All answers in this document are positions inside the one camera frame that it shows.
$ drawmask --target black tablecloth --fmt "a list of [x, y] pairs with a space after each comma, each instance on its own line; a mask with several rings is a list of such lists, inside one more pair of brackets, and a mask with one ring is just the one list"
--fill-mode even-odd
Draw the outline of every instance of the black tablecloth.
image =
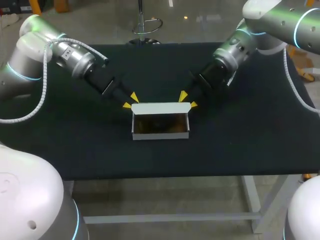
[[[99, 45], [116, 76], [141, 102], [176, 102], [191, 78], [212, 59], [219, 43], [132, 47]], [[289, 69], [302, 98], [312, 104], [291, 61]], [[133, 141], [132, 115], [101, 100], [88, 84], [51, 64], [48, 93], [32, 119], [0, 125], [7, 146], [49, 161], [65, 180], [276, 175], [320, 169], [320, 121], [294, 96], [282, 53], [255, 54], [241, 66], [222, 107], [194, 112], [190, 138]], [[0, 117], [20, 117], [39, 100], [0, 104]]]

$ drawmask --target gray floor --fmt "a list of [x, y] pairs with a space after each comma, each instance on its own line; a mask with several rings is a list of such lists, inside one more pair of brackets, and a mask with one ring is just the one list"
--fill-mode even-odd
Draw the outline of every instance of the gray floor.
[[[149, 37], [162, 43], [224, 41], [242, 18], [246, 0], [144, 0], [145, 18], [160, 18], [163, 27]], [[43, 14], [70, 37], [87, 44], [125, 44], [134, 36], [136, 0], [73, 0], [72, 12]], [[302, 5], [304, 0], [292, 0]], [[0, 60], [5, 62], [19, 37], [23, 19], [2, 31]], [[307, 85], [315, 105], [320, 107], [320, 83]], [[277, 176], [257, 176], [261, 200]], [[165, 213], [239, 212], [248, 210], [237, 176], [183, 177], [77, 181], [74, 198], [85, 216]], [[248, 221], [174, 222], [90, 225], [92, 240], [200, 239], [280, 240], [286, 206], [269, 231], [253, 235]]]

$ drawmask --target blue light ring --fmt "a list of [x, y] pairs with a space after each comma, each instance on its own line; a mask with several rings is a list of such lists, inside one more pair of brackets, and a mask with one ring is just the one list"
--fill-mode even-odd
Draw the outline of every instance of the blue light ring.
[[78, 206], [77, 206], [77, 204], [76, 204], [75, 200], [74, 200], [74, 199], [72, 199], [72, 200], [73, 200], [74, 205], [75, 205], [75, 209], [76, 209], [76, 217], [77, 217], [77, 219], [76, 219], [76, 227], [75, 227], [75, 231], [74, 231], [73, 238], [72, 238], [72, 240], [75, 240], [75, 239], [76, 239], [76, 237], [77, 237], [78, 229], [79, 229], [79, 219], [80, 219], [80, 216], [79, 216], [79, 209], [78, 209]]
[[15, 75], [17, 75], [19, 78], [22, 78], [24, 80], [30, 80], [30, 81], [39, 81], [42, 79], [42, 77], [39, 78], [32, 78], [32, 77], [28, 77], [28, 76], [23, 76], [20, 73], [16, 72], [10, 65], [9, 62], [7, 62], [6, 66], [8, 67], [8, 69], [13, 72]]
[[294, 40], [294, 44], [296, 45], [297, 48], [301, 49], [301, 47], [299, 47], [298, 42], [297, 42], [297, 31], [298, 31], [298, 27], [300, 25], [300, 23], [302, 22], [302, 20], [305, 18], [305, 16], [307, 16], [309, 13], [311, 13], [314, 10], [320, 10], [320, 8], [312, 8], [308, 11], [306, 11], [299, 19], [299, 21], [297, 22], [297, 24], [295, 25], [295, 29], [294, 29], [294, 34], [293, 34], [293, 40]]

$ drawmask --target open box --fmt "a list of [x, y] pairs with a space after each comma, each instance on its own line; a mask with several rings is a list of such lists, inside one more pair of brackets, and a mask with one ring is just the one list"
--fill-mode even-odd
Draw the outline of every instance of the open box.
[[189, 102], [134, 103], [133, 140], [188, 139]]

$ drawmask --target robotic arm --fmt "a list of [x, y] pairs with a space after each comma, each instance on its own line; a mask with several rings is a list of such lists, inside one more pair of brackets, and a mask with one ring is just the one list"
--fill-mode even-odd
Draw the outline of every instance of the robotic arm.
[[75, 79], [90, 81], [100, 70], [94, 52], [107, 64], [108, 59], [88, 45], [57, 30], [38, 15], [32, 15], [22, 24], [20, 38], [7, 64], [0, 70], [0, 100], [29, 95], [42, 79], [47, 83], [47, 63], [51, 59], [68, 70]]
[[289, 7], [282, 0], [248, 0], [242, 10], [244, 20], [213, 53], [213, 61], [195, 76], [197, 82], [213, 91], [226, 86], [256, 50], [272, 55], [291, 44], [320, 54], [319, 10]]

